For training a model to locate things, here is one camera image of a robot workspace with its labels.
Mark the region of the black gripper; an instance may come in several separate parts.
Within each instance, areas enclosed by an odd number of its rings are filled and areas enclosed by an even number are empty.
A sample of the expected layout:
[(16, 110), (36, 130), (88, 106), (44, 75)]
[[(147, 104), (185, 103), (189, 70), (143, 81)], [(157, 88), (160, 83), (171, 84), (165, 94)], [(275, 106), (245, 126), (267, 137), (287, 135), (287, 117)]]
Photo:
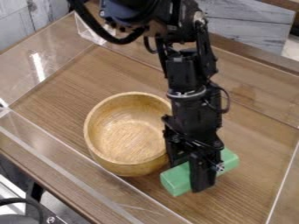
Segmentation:
[(164, 115), (163, 138), (171, 167), (187, 162), (189, 157), (191, 191), (199, 193), (212, 187), (216, 175), (224, 170), (220, 151), (224, 143), (217, 136), (221, 115), (220, 86), (207, 86), (200, 92), (177, 95), (168, 93), (172, 113)]

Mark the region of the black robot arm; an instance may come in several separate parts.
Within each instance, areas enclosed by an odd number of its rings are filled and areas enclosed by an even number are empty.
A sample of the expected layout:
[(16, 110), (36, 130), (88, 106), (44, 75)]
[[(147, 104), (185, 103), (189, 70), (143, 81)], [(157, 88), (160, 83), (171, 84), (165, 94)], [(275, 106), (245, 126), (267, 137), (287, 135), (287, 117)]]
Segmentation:
[(91, 30), (109, 43), (144, 40), (159, 56), (172, 113), (163, 116), (163, 139), (171, 168), (160, 174), (173, 196), (199, 193), (231, 169), (219, 138), (229, 112), (225, 89), (212, 81), (219, 72), (211, 49), (208, 19), (196, 0), (99, 0), (99, 22), (83, 0), (67, 0)]

